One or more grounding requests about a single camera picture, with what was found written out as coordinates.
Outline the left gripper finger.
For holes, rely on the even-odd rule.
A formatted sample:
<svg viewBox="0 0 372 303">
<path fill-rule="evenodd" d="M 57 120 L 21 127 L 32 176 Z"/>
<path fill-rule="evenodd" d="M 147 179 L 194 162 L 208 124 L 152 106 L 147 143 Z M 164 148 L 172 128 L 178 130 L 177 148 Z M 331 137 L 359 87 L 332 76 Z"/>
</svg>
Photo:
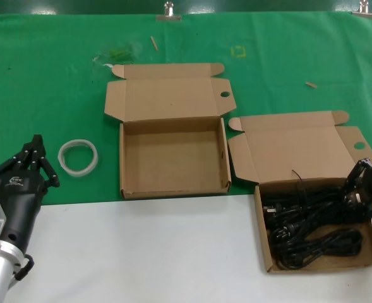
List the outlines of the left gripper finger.
<svg viewBox="0 0 372 303">
<path fill-rule="evenodd" d="M 46 188 L 59 187 L 59 178 L 48 159 L 46 159 L 46 150 L 41 135 L 33 136 L 31 150 L 32 158 L 30 161 L 30 170 L 40 173 L 40 170 L 43 169 L 46 176 L 48 177 L 48 180 L 45 181 Z"/>
<path fill-rule="evenodd" d="M 33 139 L 25 143 L 21 151 L 0 165 L 0 176 L 14 170 L 39 171 L 42 158 L 42 136 L 35 134 Z"/>
</svg>

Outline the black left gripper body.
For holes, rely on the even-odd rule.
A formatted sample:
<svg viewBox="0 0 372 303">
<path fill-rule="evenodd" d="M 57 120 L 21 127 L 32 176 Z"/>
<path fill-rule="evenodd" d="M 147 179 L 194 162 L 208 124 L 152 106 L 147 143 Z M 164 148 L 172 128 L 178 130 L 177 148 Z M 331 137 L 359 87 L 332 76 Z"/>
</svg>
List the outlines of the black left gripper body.
<svg viewBox="0 0 372 303">
<path fill-rule="evenodd" d="M 38 172 L 16 170 L 0 175 L 0 205 L 6 215 L 0 241 L 27 251 L 46 193 L 45 180 Z"/>
</svg>

